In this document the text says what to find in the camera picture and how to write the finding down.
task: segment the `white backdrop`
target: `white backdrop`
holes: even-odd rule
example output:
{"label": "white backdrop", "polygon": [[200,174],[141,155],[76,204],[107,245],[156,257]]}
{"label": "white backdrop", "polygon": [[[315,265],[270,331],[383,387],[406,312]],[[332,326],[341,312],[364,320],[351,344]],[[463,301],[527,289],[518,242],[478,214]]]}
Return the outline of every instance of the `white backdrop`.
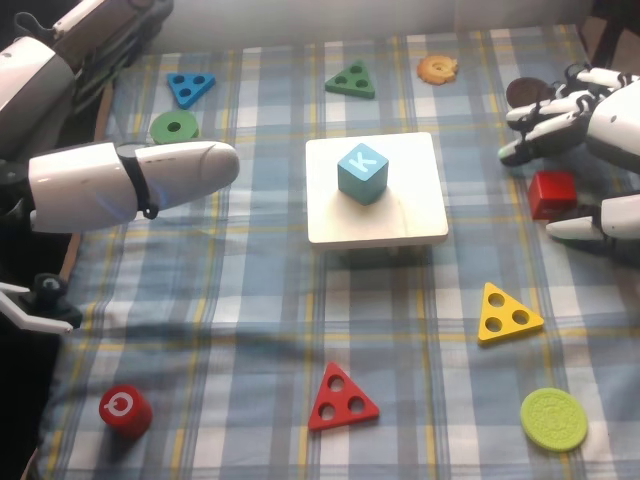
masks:
{"label": "white backdrop", "polygon": [[591,0],[174,0],[154,52],[581,24]]}

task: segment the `checkered fabric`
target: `checkered fabric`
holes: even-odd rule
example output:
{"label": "checkered fabric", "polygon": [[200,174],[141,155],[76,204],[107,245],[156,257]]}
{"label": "checkered fabric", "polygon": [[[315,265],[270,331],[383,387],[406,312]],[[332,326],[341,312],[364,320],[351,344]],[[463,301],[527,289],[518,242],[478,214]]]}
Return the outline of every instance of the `checkered fabric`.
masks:
{"label": "checkered fabric", "polygon": [[[455,83],[424,84],[427,54],[459,61]],[[361,59],[374,100],[324,82]],[[551,241],[531,221],[542,168],[574,171],[582,194],[638,187],[578,149],[516,169],[497,150],[511,80],[562,79],[584,60],[573,27],[496,30],[219,54],[143,58],[123,73],[109,135],[149,140],[176,105],[170,72],[212,72],[192,108],[203,137],[234,145],[237,181],[152,222],[86,234],[36,468],[46,479],[640,478],[640,276]],[[305,142],[433,135],[448,240],[402,267],[355,269],[307,241]],[[543,333],[482,349],[492,282],[546,320]],[[336,361],[380,407],[376,424],[310,434],[325,366]],[[114,384],[153,407],[136,443],[98,415]],[[581,448],[527,440],[520,405],[557,387],[589,418]]]}

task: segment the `robotic hand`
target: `robotic hand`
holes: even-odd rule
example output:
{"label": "robotic hand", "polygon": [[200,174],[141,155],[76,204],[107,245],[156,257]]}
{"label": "robotic hand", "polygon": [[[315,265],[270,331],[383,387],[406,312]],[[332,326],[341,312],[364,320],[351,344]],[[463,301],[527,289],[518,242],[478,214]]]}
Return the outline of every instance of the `robotic hand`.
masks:
{"label": "robotic hand", "polygon": [[[159,29],[171,0],[85,0],[44,29],[16,18],[0,52],[0,228],[73,233],[149,219],[231,184],[233,147],[209,140],[171,145],[94,143],[46,152],[64,120],[95,98]],[[0,315],[21,329],[69,333],[82,316],[55,275],[31,290],[0,283]]]}
{"label": "robotic hand", "polygon": [[[571,73],[572,68],[565,71],[567,81],[557,88],[555,99],[507,114],[508,125],[521,138],[500,149],[500,161],[523,165],[584,142],[596,156],[640,174],[639,77],[587,65]],[[588,243],[640,239],[640,193],[579,206],[546,230],[556,239]]]}

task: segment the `blue triangle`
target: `blue triangle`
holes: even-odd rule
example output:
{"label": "blue triangle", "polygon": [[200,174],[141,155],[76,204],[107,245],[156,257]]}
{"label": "blue triangle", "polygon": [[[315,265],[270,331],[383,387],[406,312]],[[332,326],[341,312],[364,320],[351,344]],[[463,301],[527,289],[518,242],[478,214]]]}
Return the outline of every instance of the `blue triangle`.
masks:
{"label": "blue triangle", "polygon": [[169,73],[167,81],[176,102],[186,110],[216,84],[216,77],[211,73]]}

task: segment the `green ring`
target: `green ring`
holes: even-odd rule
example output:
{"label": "green ring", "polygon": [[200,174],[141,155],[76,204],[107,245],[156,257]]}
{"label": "green ring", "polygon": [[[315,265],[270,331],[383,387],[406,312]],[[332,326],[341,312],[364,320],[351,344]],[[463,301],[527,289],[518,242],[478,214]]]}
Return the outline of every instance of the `green ring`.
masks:
{"label": "green ring", "polygon": [[520,420],[536,445],[553,452],[573,450],[585,439],[589,428],[582,405],[557,388],[530,393],[522,402]]}
{"label": "green ring", "polygon": [[158,145],[186,142],[198,135],[196,117],[186,111],[163,113],[151,124],[151,138]]}

